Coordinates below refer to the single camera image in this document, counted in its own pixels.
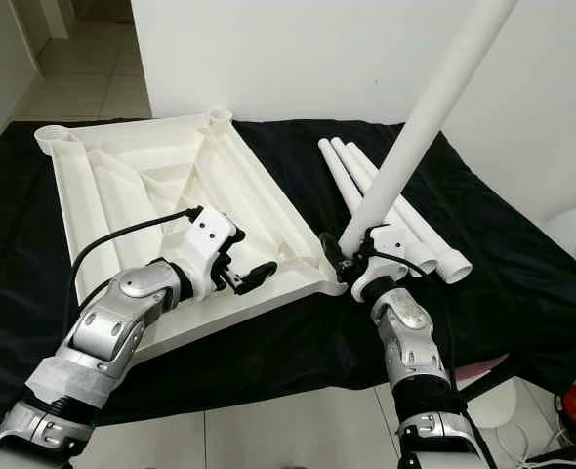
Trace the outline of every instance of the black cloth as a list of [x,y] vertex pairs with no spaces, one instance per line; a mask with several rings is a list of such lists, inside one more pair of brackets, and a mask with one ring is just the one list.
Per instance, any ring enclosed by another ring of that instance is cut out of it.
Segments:
[[[51,161],[32,138],[45,124],[13,123],[0,138],[0,417],[55,351],[61,328],[69,259]],[[379,164],[400,130],[331,120],[234,125],[313,231],[334,236],[350,215],[317,140],[354,141]],[[576,263],[483,184],[442,135],[404,194],[474,264],[464,281],[442,284],[456,365],[511,353],[523,361],[521,377],[564,392],[576,377]],[[446,355],[441,300],[423,281],[407,284],[431,313]],[[382,346],[363,307],[348,295],[314,294],[140,364],[100,422],[385,379]]]

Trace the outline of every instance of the tiled floor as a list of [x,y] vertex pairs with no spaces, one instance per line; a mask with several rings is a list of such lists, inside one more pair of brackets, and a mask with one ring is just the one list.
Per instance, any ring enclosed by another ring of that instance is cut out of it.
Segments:
[[[16,119],[150,117],[134,29],[83,24],[72,39],[46,46],[44,81]],[[544,449],[556,428],[552,396],[516,380],[514,419],[502,440],[523,453]],[[262,403],[99,428],[78,469],[393,468],[398,460],[394,402],[387,385],[324,389]],[[515,467],[495,430],[483,432],[501,468]]]
[[43,82],[16,120],[151,117],[134,27],[80,23],[71,39],[54,39],[38,57]]

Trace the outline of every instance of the white plastic table top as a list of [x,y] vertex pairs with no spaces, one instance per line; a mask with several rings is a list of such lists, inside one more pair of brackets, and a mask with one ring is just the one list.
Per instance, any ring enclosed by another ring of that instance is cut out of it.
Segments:
[[[34,135],[54,162],[71,259],[115,230],[211,205],[246,233],[229,251],[235,272],[278,264],[273,277],[246,295],[224,290],[164,314],[147,329],[134,362],[314,292],[344,292],[318,239],[234,130],[228,111],[72,129],[54,125]],[[186,219],[177,220],[100,246],[79,271],[78,298],[122,269],[177,255],[187,226]]]

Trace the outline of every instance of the power cord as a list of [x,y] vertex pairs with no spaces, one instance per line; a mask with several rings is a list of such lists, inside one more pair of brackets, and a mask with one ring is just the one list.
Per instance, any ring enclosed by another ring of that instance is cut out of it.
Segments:
[[[363,248],[362,250],[359,251],[359,255],[361,255],[365,258],[368,258],[371,256],[381,257],[383,259],[388,259],[390,261],[394,261],[394,262],[398,262],[399,264],[403,264],[404,266],[407,266],[409,269],[412,269],[414,272],[418,273],[422,278],[426,279],[429,282],[429,284],[433,287],[433,289],[437,291],[437,294],[440,296],[440,299],[441,299],[441,306],[442,306],[442,309],[444,312],[444,318],[446,321],[446,336],[447,336],[447,343],[448,343],[448,358],[447,358],[447,365],[446,365],[447,372],[448,372],[448,376],[449,376],[449,381],[451,382],[451,388],[453,390],[453,393],[456,396],[458,396],[458,398],[459,398],[460,394],[459,394],[459,390],[457,388],[457,380],[455,378],[455,358],[454,358],[455,348],[454,348],[454,340],[453,340],[453,326],[451,323],[452,321],[451,321],[451,315],[450,315],[450,311],[449,311],[448,301],[447,301],[446,296],[444,295],[444,292],[440,288],[440,286],[437,284],[437,282],[433,278],[429,277],[429,275],[425,271],[423,271],[420,267],[407,261],[406,259],[403,259],[402,257],[392,256],[390,254],[386,254],[386,253],[377,251],[374,248],[372,248],[371,246],[367,246],[367,245],[365,246],[365,248]],[[466,418],[468,420],[468,422],[471,425],[471,428],[473,429],[474,439],[476,440],[476,443],[478,444],[479,448],[481,449],[481,452],[483,453],[483,457],[485,458],[485,462],[490,467],[490,469],[498,469],[496,466],[496,462],[494,462],[494,458],[492,457],[492,453],[490,452],[490,448],[488,447],[485,440],[483,440],[483,436],[479,432],[479,429],[476,427],[476,425],[473,422],[473,419],[468,414],[468,411],[466,409],[466,403],[464,403],[464,405],[462,406],[461,413],[464,416],[464,418]]]
[[[77,255],[77,257],[75,258],[75,260],[73,261],[73,264],[71,264],[71,272],[69,273],[69,279],[68,279],[68,283],[66,286],[66,296],[64,298],[64,311],[63,311],[63,316],[62,316],[61,341],[64,339],[67,332],[69,331],[69,325],[71,324],[71,320],[72,320],[71,296],[73,295],[73,285],[75,284],[75,278],[77,277],[77,273],[80,269],[80,265],[82,264],[82,261],[84,261],[84,259],[86,259],[86,256],[88,256],[96,247],[99,247],[100,245],[104,244],[105,242],[111,241],[111,240],[115,239],[116,237],[120,237],[122,235],[126,235],[126,234],[131,233],[131,232],[136,232],[138,230],[142,230],[143,228],[152,227],[154,225],[160,225],[161,223],[170,222],[172,220],[177,220],[177,219],[183,218],[183,217],[188,217],[188,219],[192,222],[192,221],[194,221],[195,218],[197,218],[199,213],[201,213],[201,210],[203,210],[203,207],[201,207],[201,206],[198,206],[195,208],[187,208],[186,210],[172,213],[171,215],[166,215],[164,217],[154,218],[152,220],[140,222],[140,223],[137,223],[137,224],[132,225],[130,227],[123,228],[121,230],[117,230],[116,232],[112,232],[110,234],[102,236],[102,237],[96,239],[95,241],[91,242],[84,249],[82,249],[80,251],[80,253]],[[93,290],[89,294],[89,296],[87,296],[87,298],[82,302],[82,304],[80,305],[80,308],[78,308],[78,312],[81,312],[83,309],[82,306],[86,307],[89,304],[89,302],[93,298],[95,298],[95,296],[107,286],[108,282],[109,282],[109,280],[102,282],[95,290]]]

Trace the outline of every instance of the white plastic pipe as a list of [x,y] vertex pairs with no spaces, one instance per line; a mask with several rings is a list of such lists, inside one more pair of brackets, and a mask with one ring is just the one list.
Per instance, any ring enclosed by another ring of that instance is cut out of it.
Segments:
[[[347,149],[351,152],[355,161],[361,164],[370,178],[377,177],[379,172],[377,167],[355,143],[349,142]],[[407,223],[410,231],[414,232],[435,255],[437,259],[435,271],[446,283],[451,284],[460,281],[473,270],[473,265],[464,257],[464,254],[449,246],[403,195],[400,194],[396,198],[392,206],[392,210],[394,209]]]
[[[349,171],[359,190],[362,193],[366,193],[377,175],[377,168],[375,168],[375,176],[369,174],[368,169],[361,164],[360,158],[353,155],[352,151],[343,143],[340,137],[331,139],[331,145],[334,147],[345,168],[347,168],[347,171]],[[394,227],[400,227],[405,231],[405,258],[411,263],[416,264],[427,274],[433,272],[437,266],[435,256],[432,251],[418,239],[416,234],[408,227],[398,213],[396,213],[394,207],[388,211],[384,217],[384,222]],[[410,275],[412,277],[420,276],[420,274],[413,269],[410,269]]]
[[364,232],[380,223],[432,143],[444,119],[473,77],[517,0],[480,0],[459,31],[430,83],[394,141],[379,177],[340,238],[350,257]]
[[349,212],[352,215],[357,210],[359,202],[362,200],[362,195],[357,190],[357,187],[353,183],[349,173],[329,143],[329,140],[320,139],[318,141],[318,147],[323,153],[323,157],[325,158],[325,162],[329,167],[329,171],[331,172],[334,181],[336,181],[336,186],[338,186],[338,189],[340,190],[340,193],[345,200],[345,204],[349,208]]

